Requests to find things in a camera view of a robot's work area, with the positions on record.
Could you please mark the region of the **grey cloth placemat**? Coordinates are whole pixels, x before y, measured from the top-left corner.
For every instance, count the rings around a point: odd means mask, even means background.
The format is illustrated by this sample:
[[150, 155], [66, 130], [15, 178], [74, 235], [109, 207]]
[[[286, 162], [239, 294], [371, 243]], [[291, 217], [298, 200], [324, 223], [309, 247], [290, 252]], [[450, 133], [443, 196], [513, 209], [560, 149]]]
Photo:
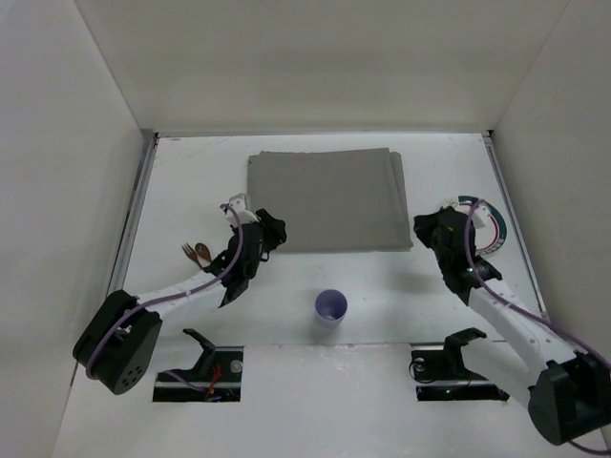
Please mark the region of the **grey cloth placemat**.
[[262, 151], [248, 159], [251, 204], [284, 220], [285, 253], [408, 251], [402, 158], [388, 148]]

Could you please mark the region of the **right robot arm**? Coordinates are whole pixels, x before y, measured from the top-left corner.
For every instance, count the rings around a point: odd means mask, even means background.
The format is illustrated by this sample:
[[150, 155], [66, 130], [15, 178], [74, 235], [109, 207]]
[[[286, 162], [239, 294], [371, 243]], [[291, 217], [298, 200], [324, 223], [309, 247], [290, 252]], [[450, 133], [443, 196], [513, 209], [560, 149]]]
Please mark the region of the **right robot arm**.
[[419, 383], [472, 375], [519, 402], [550, 444], [573, 445], [610, 423], [610, 364], [594, 349], [518, 304], [502, 274], [475, 252], [473, 213], [452, 207], [417, 216], [414, 233], [433, 250], [443, 281], [502, 337], [475, 327], [446, 337], [437, 350], [412, 353]]

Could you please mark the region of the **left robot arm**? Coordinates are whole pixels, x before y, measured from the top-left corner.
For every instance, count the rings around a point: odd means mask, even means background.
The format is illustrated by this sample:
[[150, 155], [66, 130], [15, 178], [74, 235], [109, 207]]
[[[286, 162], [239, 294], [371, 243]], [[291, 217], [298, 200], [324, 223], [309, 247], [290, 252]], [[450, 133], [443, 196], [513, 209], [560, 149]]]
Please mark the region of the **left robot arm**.
[[89, 379], [115, 395], [132, 389], [154, 359], [165, 320], [234, 302], [256, 277], [260, 264], [286, 242], [285, 221], [266, 210], [251, 213], [230, 204], [221, 208], [229, 216], [232, 236], [196, 275], [140, 296], [118, 289], [100, 305], [73, 348], [73, 358]]

